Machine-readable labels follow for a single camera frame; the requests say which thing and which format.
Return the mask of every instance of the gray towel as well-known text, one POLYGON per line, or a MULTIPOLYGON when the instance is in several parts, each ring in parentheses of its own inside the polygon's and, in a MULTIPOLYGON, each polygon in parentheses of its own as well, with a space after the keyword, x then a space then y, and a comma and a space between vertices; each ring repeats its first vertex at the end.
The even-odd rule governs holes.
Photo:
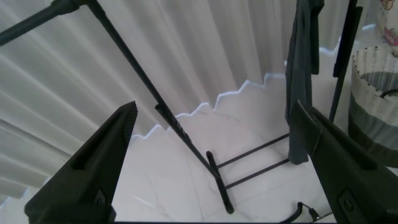
MULTIPOLYGON (((288 124, 297 100, 312 106, 311 73, 318 73, 319 68, 317 18, 323 5, 323 0, 297 0, 286 68, 285 117, 288 124)), ((307 152, 292 129, 289 130, 288 159, 293 164, 308 161, 307 152)))

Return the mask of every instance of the garment rack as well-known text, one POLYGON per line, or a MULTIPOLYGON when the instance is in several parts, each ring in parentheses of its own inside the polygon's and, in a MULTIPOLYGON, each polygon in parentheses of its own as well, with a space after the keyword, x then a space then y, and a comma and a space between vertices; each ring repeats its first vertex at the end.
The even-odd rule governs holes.
MULTIPOLYGON (((136 58, 133 56, 127 45, 124 43, 121 36, 112 25, 111 21, 108 19, 105 11, 101 7, 101 5, 97 2, 97 0, 54 0, 49 7, 46 7, 45 9, 37 12, 33 16, 30 16, 27 19, 23 20, 22 22, 1 32, 0 46, 3 46, 4 44, 18 38, 19 36, 38 27, 44 22, 53 19, 54 17, 74 12, 78 10, 80 6, 84 5, 88 6, 90 8, 90 11, 100 21, 100 23, 105 28, 107 33, 113 39, 114 43, 118 46, 119 50, 123 53, 127 61, 136 71, 139 78, 144 82, 145 86, 148 88, 152 96, 156 99, 157 105, 155 109, 160 113, 163 119, 166 120, 167 124, 169 124, 170 127, 177 133, 177 135, 181 138, 181 140, 187 145, 189 150, 193 152, 193 154, 197 157, 197 159, 206 167, 206 169, 210 172, 210 174, 215 178, 225 209, 229 214, 232 214, 234 212, 234 207, 229 199, 227 193, 228 189, 237 186, 238 184, 241 184, 254 177, 257 177, 258 175, 261 175, 267 171, 275 169, 276 167, 279 167, 289 161, 288 159, 284 159, 283 161, 277 162, 276 164, 273 164, 269 167, 266 167, 265 169, 257 171, 247 177, 237 180, 231 184, 225 185, 223 179, 221 178, 220 173, 218 172, 218 169, 227 166, 228 164, 231 164, 233 162, 236 162, 239 159, 242 159, 267 146, 277 143, 287 138, 289 134, 285 134, 279 138, 271 140, 261 146, 251 149, 250 151, 245 152, 239 156, 236 156, 235 158, 232 158, 219 165, 216 164, 213 154, 210 151, 207 151, 206 152, 206 156, 208 159, 207 162, 206 159, 198 151, 198 149, 193 145, 188 134, 183 130, 180 123, 175 118, 169 107, 167 106, 166 102, 163 100, 159 92, 156 90, 155 86, 149 80, 145 71, 143 71, 143 69, 137 62, 136 58)), ((359 19, 361 17, 361 12, 362 12, 362 7, 356 6, 356 0, 350 0, 343 28, 343 33, 341 36, 341 42, 340 42, 341 44, 339 47, 338 56, 336 59, 334 72, 333 72, 333 76, 338 77, 338 81, 336 84, 335 94, 333 97, 332 107, 330 111, 330 120, 332 121, 334 120, 335 117, 346 69, 348 66, 349 56, 351 53, 351 49, 353 47, 356 31, 358 29, 359 19)))

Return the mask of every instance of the marble floor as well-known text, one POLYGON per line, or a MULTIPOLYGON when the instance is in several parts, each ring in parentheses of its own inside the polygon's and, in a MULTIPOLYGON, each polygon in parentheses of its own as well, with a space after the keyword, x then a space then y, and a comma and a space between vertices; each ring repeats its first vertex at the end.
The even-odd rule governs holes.
MULTIPOLYGON (((355 48, 379 41, 374 27, 364 27, 355 48)), ((328 114, 336 79, 337 47, 321 49, 320 74, 312 77, 313 105, 328 114)), ((351 65, 335 123, 346 130, 351 65)), ((192 114, 177 116, 203 157, 211 151, 219 164, 287 133, 283 74, 266 74, 263 84, 245 82, 223 93, 216 105, 202 103, 192 114)), ((232 183, 287 157, 288 139, 220 169, 232 183)), ((147 136, 133 136, 113 201, 118 221, 279 222, 294 213, 297 202, 321 216, 331 212, 311 162, 284 164, 228 190, 235 208, 226 213, 214 178, 169 128, 156 126, 147 136)), ((310 222, 303 211, 296 222, 310 222)))

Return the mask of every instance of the basket handle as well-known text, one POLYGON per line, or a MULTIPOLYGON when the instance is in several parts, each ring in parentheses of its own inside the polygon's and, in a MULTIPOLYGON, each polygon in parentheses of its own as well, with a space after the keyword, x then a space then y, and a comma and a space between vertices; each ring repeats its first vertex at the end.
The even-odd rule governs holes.
POLYGON ((398 93, 398 89, 387 90, 384 93, 381 93, 380 97, 384 98, 386 95, 390 95, 391 93, 398 93))

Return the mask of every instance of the pleated curtain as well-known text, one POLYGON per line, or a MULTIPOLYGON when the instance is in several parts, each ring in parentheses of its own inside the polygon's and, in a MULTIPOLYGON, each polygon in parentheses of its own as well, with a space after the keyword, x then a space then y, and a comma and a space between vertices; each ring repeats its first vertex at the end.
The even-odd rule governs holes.
MULTIPOLYGON (((51 1, 1 0, 0 30, 51 1)), ((266 72, 284 72, 293 0, 99 3, 175 115, 266 72)), ((363 1, 367 19, 368 2, 363 1)), ((325 0, 320 45, 334 49, 347 0, 325 0)), ((156 102, 90 10, 58 16, 0 48, 0 204, 41 187, 119 106, 134 134, 167 127, 156 102)))

